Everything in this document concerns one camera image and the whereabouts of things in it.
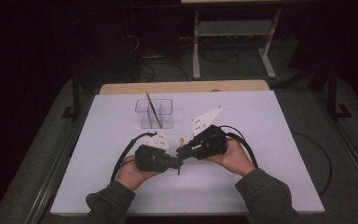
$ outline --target pen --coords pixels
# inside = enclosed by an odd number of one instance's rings
[[[146,96],[147,96],[147,100],[149,101],[150,107],[152,107],[153,114],[155,115],[156,120],[158,122],[158,126],[159,126],[159,128],[162,128],[161,123],[159,122],[159,119],[158,119],[158,116],[156,113],[156,109],[153,107],[152,100],[150,99],[149,93],[146,92]]]

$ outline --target hand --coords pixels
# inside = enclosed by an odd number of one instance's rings
[[[159,172],[138,170],[135,164],[135,156],[126,157],[122,164],[118,170],[116,181],[130,190],[138,189],[148,178],[160,174]]]
[[[251,173],[255,169],[255,166],[249,160],[242,148],[241,143],[235,139],[229,138],[227,140],[227,144],[228,148],[225,154],[214,155],[206,158],[205,160],[214,161],[231,173],[237,175],[245,176]]]

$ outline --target person's left hand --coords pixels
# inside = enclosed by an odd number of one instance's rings
[[[122,166],[118,170],[116,181],[124,185],[127,189],[138,189],[148,178],[160,174],[159,172],[144,172],[138,170],[135,164],[135,156],[128,156],[124,159]]]

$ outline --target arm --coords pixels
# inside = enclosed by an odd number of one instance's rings
[[[256,169],[238,141],[228,139],[227,143],[224,155],[215,155],[207,160],[243,176],[236,188],[246,202],[253,223],[304,223],[292,208],[287,185],[262,169]]]
[[[159,174],[139,171],[133,161],[134,158],[134,156],[129,156],[124,160],[115,181],[105,189],[87,196],[87,205],[91,211],[82,223],[125,223],[127,210],[135,198],[133,191],[148,178]]]

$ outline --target table leg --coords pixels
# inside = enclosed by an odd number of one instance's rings
[[[201,78],[200,59],[199,59],[199,12],[198,11],[196,11],[194,15],[193,78],[196,80]]]
[[[263,61],[264,67],[266,68],[267,75],[268,75],[269,78],[275,78],[276,77],[274,69],[272,68],[271,62],[269,61],[268,53],[269,53],[269,47],[270,47],[271,42],[272,42],[272,38],[274,37],[274,34],[275,34],[275,29],[276,29],[277,24],[278,24],[278,19],[279,19],[280,15],[281,15],[281,11],[282,10],[280,8],[275,10],[274,18],[272,19],[271,24],[270,24],[270,26],[268,28],[267,42],[266,42],[264,48],[261,48],[261,49],[258,50],[258,52],[260,54],[260,57],[261,57],[261,60]]]

